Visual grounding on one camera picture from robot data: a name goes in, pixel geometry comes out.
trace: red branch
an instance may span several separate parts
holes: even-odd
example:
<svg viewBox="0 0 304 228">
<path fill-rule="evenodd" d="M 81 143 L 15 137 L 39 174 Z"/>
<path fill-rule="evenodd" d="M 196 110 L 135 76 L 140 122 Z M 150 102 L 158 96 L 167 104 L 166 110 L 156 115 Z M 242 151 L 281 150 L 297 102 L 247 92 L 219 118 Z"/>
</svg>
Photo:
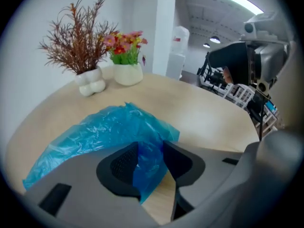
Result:
<svg viewBox="0 0 304 228">
<path fill-rule="evenodd" d="M 97 0 L 93 8 L 80 7 L 82 0 L 76 5 L 64 7 L 61 11 L 68 11 L 57 21 L 51 22 L 52 30 L 48 32 L 48 44 L 43 40 L 39 49 L 47 52 L 49 64 L 64 67 L 65 70 L 75 72 L 77 75 L 96 69 L 97 63 L 107 54 L 104 38 L 116 32 L 117 25 L 96 23 L 98 11 L 105 0 Z M 71 22 L 64 24 L 62 19 L 68 17 Z"/>
</svg>

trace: table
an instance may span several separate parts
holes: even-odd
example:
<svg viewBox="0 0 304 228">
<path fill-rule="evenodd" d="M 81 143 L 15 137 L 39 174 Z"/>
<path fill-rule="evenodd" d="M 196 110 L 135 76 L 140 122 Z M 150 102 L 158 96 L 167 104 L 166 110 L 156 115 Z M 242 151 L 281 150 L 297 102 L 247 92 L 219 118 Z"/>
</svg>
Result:
<svg viewBox="0 0 304 228">
<path fill-rule="evenodd" d="M 105 78 L 111 78 L 103 70 Z M 71 82 L 38 105 L 10 140 L 5 170 L 11 187 L 24 193 L 22 179 L 46 146 L 70 126 L 109 105 L 132 102 L 180 131 L 180 142 L 205 148 L 242 152 L 258 141 L 246 111 L 199 87 L 154 74 L 131 87 L 106 81 L 105 91 L 85 98 Z M 175 181 L 168 172 L 143 203 L 160 224 L 170 221 Z"/>
</svg>

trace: ceiling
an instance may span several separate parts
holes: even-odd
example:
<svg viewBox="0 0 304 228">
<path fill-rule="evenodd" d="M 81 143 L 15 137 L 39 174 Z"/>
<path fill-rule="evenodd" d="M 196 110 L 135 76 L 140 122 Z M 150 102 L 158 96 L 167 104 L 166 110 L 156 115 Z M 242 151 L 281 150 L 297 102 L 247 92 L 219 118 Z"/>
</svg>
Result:
<svg viewBox="0 0 304 228">
<path fill-rule="evenodd" d="M 275 0 L 248 0 L 262 11 L 276 11 Z M 254 14 L 230 0 L 185 0 L 190 17 L 190 33 L 200 44 L 209 43 L 211 48 L 238 40 L 243 33 L 243 23 Z M 219 37 L 221 44 L 209 41 Z"/>
</svg>

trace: flower arrangement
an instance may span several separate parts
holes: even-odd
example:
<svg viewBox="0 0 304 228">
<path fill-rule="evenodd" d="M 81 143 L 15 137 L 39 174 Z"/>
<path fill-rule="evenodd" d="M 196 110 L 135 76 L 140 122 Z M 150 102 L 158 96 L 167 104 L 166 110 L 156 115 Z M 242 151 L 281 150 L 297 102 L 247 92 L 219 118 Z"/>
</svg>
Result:
<svg viewBox="0 0 304 228">
<path fill-rule="evenodd" d="M 65 70 L 75 72 L 77 75 L 97 68 L 97 63 L 106 56 L 109 47 L 105 38 L 116 32 L 116 26 L 96 22 L 96 17 L 105 0 L 97 0 L 92 8 L 81 7 L 82 0 L 76 5 L 64 7 L 67 11 L 57 21 L 52 21 L 52 30 L 47 35 L 48 43 L 40 42 L 39 49 L 47 52 L 48 64 L 57 64 Z M 64 24 L 62 19 L 67 17 L 70 22 Z"/>
<path fill-rule="evenodd" d="M 137 65 L 138 55 L 142 44 L 148 44 L 145 38 L 141 38 L 142 31 L 134 31 L 129 34 L 114 32 L 104 38 L 104 44 L 110 53 L 110 59 L 114 64 Z"/>
</svg>

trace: white vase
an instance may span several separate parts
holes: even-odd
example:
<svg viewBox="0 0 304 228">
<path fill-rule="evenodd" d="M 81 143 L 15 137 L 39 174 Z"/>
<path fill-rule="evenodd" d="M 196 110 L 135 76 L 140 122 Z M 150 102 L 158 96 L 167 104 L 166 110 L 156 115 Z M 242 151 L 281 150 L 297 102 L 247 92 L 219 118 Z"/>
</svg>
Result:
<svg viewBox="0 0 304 228">
<path fill-rule="evenodd" d="M 79 92 L 83 96 L 90 96 L 102 92 L 105 89 L 105 81 L 100 67 L 75 76 L 75 82 L 79 86 Z"/>
<path fill-rule="evenodd" d="M 142 66 L 137 65 L 114 65 L 114 80 L 124 86 L 133 86 L 143 79 Z"/>
</svg>

